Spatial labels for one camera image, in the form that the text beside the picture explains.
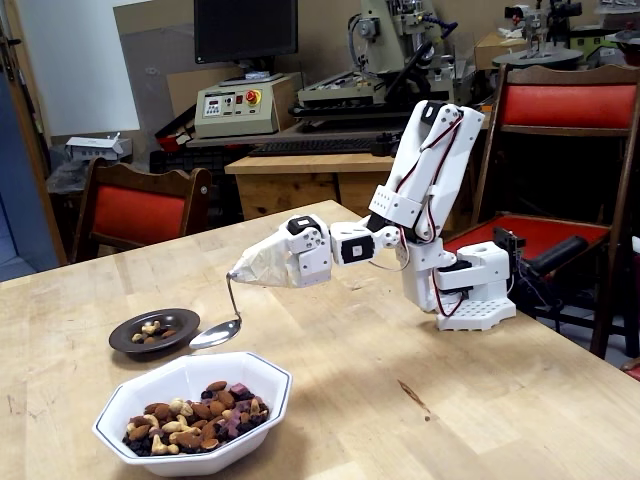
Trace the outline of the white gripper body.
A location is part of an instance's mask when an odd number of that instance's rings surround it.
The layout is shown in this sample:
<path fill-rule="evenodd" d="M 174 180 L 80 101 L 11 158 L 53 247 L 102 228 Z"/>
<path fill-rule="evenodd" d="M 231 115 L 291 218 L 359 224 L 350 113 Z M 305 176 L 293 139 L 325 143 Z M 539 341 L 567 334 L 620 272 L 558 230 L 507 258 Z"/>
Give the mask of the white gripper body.
<path fill-rule="evenodd" d="M 316 215 L 294 216 L 287 222 L 287 240 L 306 228 L 317 228 L 326 236 L 326 245 L 301 254 L 292 254 L 288 260 L 290 277 L 295 287 L 303 288 L 326 282 L 331 278 L 331 245 L 327 225 Z"/>

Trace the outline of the white moving gripper finger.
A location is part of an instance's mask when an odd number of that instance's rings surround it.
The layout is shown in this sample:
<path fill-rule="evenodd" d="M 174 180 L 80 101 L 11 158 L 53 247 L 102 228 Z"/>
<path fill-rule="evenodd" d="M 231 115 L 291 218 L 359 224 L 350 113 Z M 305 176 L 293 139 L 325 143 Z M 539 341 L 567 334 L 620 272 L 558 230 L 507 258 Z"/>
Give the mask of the white moving gripper finger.
<path fill-rule="evenodd" d="M 326 245 L 326 236 L 317 228 L 306 228 L 287 240 L 292 254 L 301 254 Z"/>

